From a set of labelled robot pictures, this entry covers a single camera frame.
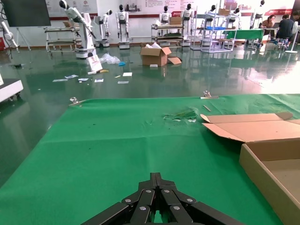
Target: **black robotic claw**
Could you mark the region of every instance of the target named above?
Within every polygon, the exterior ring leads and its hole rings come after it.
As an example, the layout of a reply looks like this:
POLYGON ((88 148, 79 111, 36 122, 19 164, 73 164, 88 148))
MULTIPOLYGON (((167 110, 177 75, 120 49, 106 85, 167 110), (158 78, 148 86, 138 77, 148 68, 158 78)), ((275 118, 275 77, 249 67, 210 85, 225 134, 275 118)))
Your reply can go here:
POLYGON ((163 180, 160 173, 151 173, 150 180, 139 183, 137 192, 82 225, 154 225, 154 216, 157 210, 161 215, 162 224, 243 225, 224 213, 178 191, 175 183, 163 180))

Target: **white paper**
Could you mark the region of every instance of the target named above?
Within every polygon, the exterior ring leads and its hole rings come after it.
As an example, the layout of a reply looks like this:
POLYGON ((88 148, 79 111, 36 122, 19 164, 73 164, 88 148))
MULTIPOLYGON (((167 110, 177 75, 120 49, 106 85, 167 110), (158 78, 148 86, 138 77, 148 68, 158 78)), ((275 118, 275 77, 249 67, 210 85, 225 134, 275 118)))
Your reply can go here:
POLYGON ((52 82, 61 82, 61 81, 68 81, 68 79, 58 79, 58 80, 53 80, 52 82))
POLYGON ((67 78, 67 79, 72 79, 74 77, 78 77, 78 76, 77 75, 65 76, 65 78, 67 78))
POLYGON ((123 73, 123 76, 132 76, 132 73, 123 73))
POLYGON ((78 81, 87 81, 88 78, 79 78, 78 81))
POLYGON ((129 83, 129 81, 119 81, 118 84, 129 83))
POLYGON ((103 82, 104 79, 95 79, 95 83, 103 82))
POLYGON ((91 71, 99 71, 102 69, 101 62, 99 60, 99 57, 97 55, 91 56, 87 58, 91 71))

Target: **screen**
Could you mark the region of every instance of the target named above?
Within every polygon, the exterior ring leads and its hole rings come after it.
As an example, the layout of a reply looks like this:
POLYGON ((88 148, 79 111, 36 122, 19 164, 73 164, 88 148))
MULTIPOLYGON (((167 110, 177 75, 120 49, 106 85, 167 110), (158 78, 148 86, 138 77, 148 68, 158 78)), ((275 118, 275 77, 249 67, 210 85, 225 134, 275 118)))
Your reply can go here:
POLYGON ((1 0, 10 27, 51 26, 45 0, 1 0))

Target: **green cloth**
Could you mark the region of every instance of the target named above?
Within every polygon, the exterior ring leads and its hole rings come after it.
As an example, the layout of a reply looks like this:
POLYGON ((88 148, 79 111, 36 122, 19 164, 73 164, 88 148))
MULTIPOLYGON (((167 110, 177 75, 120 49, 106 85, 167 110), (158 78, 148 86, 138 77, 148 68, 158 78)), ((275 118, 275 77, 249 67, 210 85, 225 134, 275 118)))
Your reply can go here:
POLYGON ((243 95, 71 106, 0 189, 0 224, 78 225, 161 172, 179 191, 247 225, 280 225, 239 164, 241 143, 210 132, 199 114, 290 111, 296 119, 299 102, 300 95, 243 95))
MULTIPOLYGON (((226 39, 234 38, 235 31, 229 31, 227 33, 226 39)), ((237 30, 235 39, 262 39, 263 30, 262 29, 252 29, 252 30, 237 30)))

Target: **plastic bag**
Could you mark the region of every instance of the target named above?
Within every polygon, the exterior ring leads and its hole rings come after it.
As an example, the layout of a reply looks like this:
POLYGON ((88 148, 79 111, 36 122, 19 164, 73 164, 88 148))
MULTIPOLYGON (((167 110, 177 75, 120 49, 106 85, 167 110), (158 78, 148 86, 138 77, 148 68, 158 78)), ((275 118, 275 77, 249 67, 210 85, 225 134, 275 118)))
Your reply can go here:
POLYGON ((107 62, 108 64, 119 64, 120 60, 116 56, 111 56, 108 53, 105 53, 100 59, 101 63, 107 62))

